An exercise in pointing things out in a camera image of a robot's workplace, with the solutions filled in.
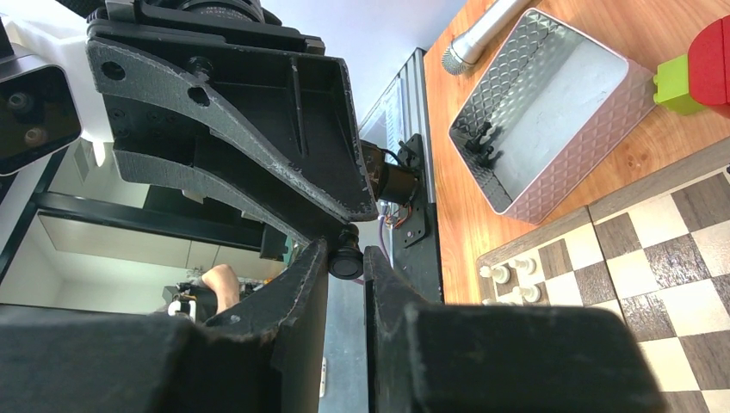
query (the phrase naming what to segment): red toy block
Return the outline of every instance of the red toy block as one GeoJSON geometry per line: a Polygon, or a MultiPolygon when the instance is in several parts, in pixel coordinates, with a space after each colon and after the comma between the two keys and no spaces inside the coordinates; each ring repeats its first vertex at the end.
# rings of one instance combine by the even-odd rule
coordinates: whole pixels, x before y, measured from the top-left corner
{"type": "Polygon", "coordinates": [[[688,56],[692,98],[730,118],[730,15],[701,31],[688,56]]]}

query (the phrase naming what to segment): microphone grille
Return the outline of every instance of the microphone grille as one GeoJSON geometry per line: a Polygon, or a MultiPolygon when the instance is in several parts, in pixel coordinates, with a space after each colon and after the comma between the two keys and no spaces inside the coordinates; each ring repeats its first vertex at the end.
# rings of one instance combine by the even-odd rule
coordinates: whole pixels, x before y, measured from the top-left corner
{"type": "Polygon", "coordinates": [[[443,53],[443,56],[441,57],[441,65],[449,74],[454,76],[459,76],[471,67],[471,65],[468,65],[461,60],[459,56],[456,56],[454,48],[451,45],[449,45],[446,52],[443,53]]]}

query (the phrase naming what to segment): chess square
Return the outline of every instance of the chess square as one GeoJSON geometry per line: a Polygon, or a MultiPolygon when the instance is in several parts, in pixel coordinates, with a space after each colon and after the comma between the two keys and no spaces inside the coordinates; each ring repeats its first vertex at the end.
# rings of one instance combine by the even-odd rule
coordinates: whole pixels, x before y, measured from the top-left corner
{"type": "Polygon", "coordinates": [[[535,261],[535,272],[527,274],[525,271],[516,271],[517,279],[521,286],[533,286],[545,280],[545,274],[542,272],[542,262],[540,261],[540,255],[537,250],[531,250],[519,256],[515,256],[516,259],[525,260],[532,259],[535,261]]]}
{"type": "Polygon", "coordinates": [[[659,290],[644,250],[628,253],[606,261],[619,299],[659,290]]]}
{"type": "Polygon", "coordinates": [[[668,391],[662,397],[670,412],[710,413],[701,391],[668,391]]]}
{"type": "Polygon", "coordinates": [[[709,413],[730,413],[730,390],[702,391],[709,413]]]}
{"type": "Polygon", "coordinates": [[[644,360],[657,380],[660,391],[700,390],[678,338],[652,340],[638,344],[644,360]]]}
{"type": "Polygon", "coordinates": [[[626,325],[634,333],[637,342],[677,336],[664,302],[656,293],[622,299],[621,308],[626,318],[626,325]]]}
{"type": "Polygon", "coordinates": [[[705,261],[690,235],[644,249],[657,283],[663,288],[710,278],[705,261]]]}
{"type": "Polygon", "coordinates": [[[578,283],[575,281],[575,274],[568,273],[559,275],[550,280],[545,280],[545,289],[550,297],[550,305],[579,305],[583,306],[580,298],[578,283]]]}
{"type": "Polygon", "coordinates": [[[542,262],[542,272],[545,274],[545,280],[563,275],[572,271],[572,264],[570,256],[568,255],[568,249],[566,247],[566,240],[560,239],[546,245],[537,250],[540,255],[540,261],[542,262]]]}
{"type": "Polygon", "coordinates": [[[583,305],[594,305],[616,298],[614,285],[605,262],[601,261],[585,268],[576,269],[573,273],[575,273],[575,281],[578,283],[583,305]]]}
{"type": "Polygon", "coordinates": [[[657,296],[664,302],[678,336],[730,330],[730,315],[712,280],[667,288],[657,292],[657,296]]]}
{"type": "Polygon", "coordinates": [[[643,248],[689,233],[670,195],[640,204],[631,209],[628,216],[643,248]]]}
{"type": "Polygon", "coordinates": [[[701,390],[730,389],[730,331],[679,337],[701,390]]]}
{"type": "Polygon", "coordinates": [[[548,294],[548,289],[545,288],[545,281],[538,282],[537,284],[534,284],[536,287],[540,288],[540,299],[537,300],[535,303],[527,303],[526,305],[550,305],[550,294],[548,294]]]}
{"type": "Polygon", "coordinates": [[[601,252],[601,246],[598,245],[593,224],[586,224],[568,232],[565,240],[573,270],[603,261],[603,252],[601,252]]]}
{"type": "Polygon", "coordinates": [[[505,282],[504,284],[499,284],[496,281],[494,282],[494,287],[497,289],[497,297],[505,294],[512,294],[512,289],[520,285],[520,281],[519,278],[517,278],[515,269],[510,267],[507,268],[510,270],[510,279],[507,280],[507,282],[505,282]]]}
{"type": "Polygon", "coordinates": [[[509,294],[504,294],[504,295],[500,295],[500,296],[499,296],[499,297],[497,298],[497,302],[499,302],[499,303],[501,303],[501,304],[516,304],[516,305],[524,305],[524,301],[523,301],[523,298],[522,298],[522,297],[520,297],[520,296],[519,296],[519,295],[517,295],[517,294],[514,294],[514,293],[509,293],[509,294]]]}
{"type": "Polygon", "coordinates": [[[715,291],[720,297],[720,301],[725,306],[725,310],[730,314],[730,275],[723,275],[721,277],[714,277],[712,284],[715,286],[715,291]]]}
{"type": "Polygon", "coordinates": [[[730,220],[730,182],[719,173],[671,195],[690,231],[730,220]]]}
{"type": "Polygon", "coordinates": [[[605,303],[598,303],[591,305],[592,308],[603,308],[604,310],[608,310],[616,314],[623,323],[626,323],[626,320],[623,318],[623,311],[621,311],[621,306],[618,304],[617,299],[612,299],[610,301],[606,301],[605,303]]]}
{"type": "Polygon", "coordinates": [[[606,260],[623,256],[641,248],[634,224],[628,213],[596,225],[598,243],[606,260]]]}
{"type": "Polygon", "coordinates": [[[710,275],[730,274],[730,221],[692,232],[710,275]]]}

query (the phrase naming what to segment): chessboard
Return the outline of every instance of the chessboard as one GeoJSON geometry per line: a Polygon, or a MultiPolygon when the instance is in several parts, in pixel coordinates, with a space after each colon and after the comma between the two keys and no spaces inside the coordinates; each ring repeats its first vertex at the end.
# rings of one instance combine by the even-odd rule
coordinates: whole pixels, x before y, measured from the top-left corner
{"type": "Polygon", "coordinates": [[[633,333],[668,411],[730,412],[726,170],[599,220],[585,207],[536,231],[542,239],[518,239],[479,258],[485,305],[611,311],[633,333]]]}

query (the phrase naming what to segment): metal tin box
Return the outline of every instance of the metal tin box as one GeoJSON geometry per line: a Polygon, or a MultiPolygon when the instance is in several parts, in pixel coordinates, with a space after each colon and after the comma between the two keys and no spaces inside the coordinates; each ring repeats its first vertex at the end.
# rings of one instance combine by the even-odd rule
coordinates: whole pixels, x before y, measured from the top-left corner
{"type": "Polygon", "coordinates": [[[653,109],[653,73],[528,9],[449,130],[497,214],[539,224],[653,109]],[[487,167],[465,147],[489,121],[487,167]]]}

